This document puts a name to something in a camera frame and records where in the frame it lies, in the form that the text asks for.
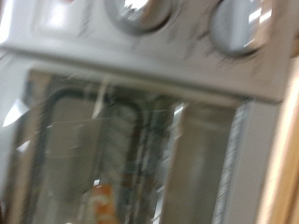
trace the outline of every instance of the orange object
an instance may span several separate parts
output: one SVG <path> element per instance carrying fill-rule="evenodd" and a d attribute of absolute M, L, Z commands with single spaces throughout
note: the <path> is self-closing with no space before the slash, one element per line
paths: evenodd
<path fill-rule="evenodd" d="M 113 189 L 109 184 L 93 186 L 93 208 L 97 224 L 120 224 L 116 218 Z"/>

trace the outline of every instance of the control panel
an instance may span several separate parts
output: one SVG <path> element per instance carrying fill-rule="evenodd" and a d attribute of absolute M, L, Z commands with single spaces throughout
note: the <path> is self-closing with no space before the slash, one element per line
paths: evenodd
<path fill-rule="evenodd" d="M 294 0 L 14 2 L 5 3 L 5 48 L 246 96 L 283 96 Z"/>

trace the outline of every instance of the oven door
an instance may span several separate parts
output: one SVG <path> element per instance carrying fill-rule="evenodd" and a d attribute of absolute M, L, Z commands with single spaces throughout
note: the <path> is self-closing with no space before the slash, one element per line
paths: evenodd
<path fill-rule="evenodd" d="M 279 105 L 4 54 L 6 224 L 252 224 Z"/>

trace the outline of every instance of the glass pane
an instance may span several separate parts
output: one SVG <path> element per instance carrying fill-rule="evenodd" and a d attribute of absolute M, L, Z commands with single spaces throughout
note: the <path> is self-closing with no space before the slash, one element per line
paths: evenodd
<path fill-rule="evenodd" d="M 212 222 L 237 106 L 140 89 L 29 76 L 7 224 Z"/>

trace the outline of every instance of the oven control knob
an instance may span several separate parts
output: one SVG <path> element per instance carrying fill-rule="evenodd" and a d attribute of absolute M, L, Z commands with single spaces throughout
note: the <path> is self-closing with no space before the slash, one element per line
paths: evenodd
<path fill-rule="evenodd" d="M 174 0 L 106 0 L 107 13 L 123 30 L 142 35 L 161 28 L 171 16 Z"/>
<path fill-rule="evenodd" d="M 272 0 L 223 0 L 211 20 L 216 48 L 230 56 L 244 56 L 266 44 L 272 5 Z"/>

